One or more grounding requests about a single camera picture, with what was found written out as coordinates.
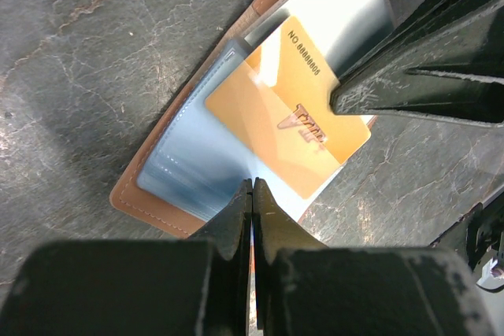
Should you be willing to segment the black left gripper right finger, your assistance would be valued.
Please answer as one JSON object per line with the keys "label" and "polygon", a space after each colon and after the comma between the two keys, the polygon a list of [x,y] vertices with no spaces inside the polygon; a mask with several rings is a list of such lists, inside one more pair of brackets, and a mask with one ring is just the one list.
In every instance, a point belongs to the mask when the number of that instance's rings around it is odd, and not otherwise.
{"label": "black left gripper right finger", "polygon": [[267,335],[492,335],[473,272],[496,244],[488,198],[426,247],[330,248],[263,179],[252,192],[257,325]]}

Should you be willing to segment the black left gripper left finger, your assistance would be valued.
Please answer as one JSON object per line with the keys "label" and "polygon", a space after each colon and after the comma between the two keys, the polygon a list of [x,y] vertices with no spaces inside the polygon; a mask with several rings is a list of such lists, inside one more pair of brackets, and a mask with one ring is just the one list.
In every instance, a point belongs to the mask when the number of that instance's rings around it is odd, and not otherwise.
{"label": "black left gripper left finger", "polygon": [[67,240],[22,265],[4,335],[245,335],[252,184],[179,240]]}

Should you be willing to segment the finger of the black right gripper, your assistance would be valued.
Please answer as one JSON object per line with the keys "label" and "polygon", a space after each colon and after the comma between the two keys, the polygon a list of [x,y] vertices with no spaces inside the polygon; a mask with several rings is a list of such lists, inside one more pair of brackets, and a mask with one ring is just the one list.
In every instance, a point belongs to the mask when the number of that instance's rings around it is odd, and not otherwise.
{"label": "finger of the black right gripper", "polygon": [[450,7],[341,80],[338,115],[503,125],[503,0]]}
{"label": "finger of the black right gripper", "polygon": [[434,20],[435,17],[439,16],[444,10],[458,1],[459,0],[424,0],[411,16],[399,25],[397,29],[375,46],[375,48],[367,53],[357,64],[349,68],[339,78],[340,83],[347,83],[370,65],[376,63],[383,55],[400,48],[410,35],[421,29],[423,24]]}

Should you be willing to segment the tan leather card holder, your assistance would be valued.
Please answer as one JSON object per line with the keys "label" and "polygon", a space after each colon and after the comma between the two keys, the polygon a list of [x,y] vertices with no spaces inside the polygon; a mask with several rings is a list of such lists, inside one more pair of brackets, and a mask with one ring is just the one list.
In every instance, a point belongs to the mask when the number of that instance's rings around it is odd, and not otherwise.
{"label": "tan leather card holder", "polygon": [[403,18],[392,0],[253,0],[183,86],[112,189],[111,205],[187,237],[245,179],[294,220],[369,139],[332,113],[343,73]]}

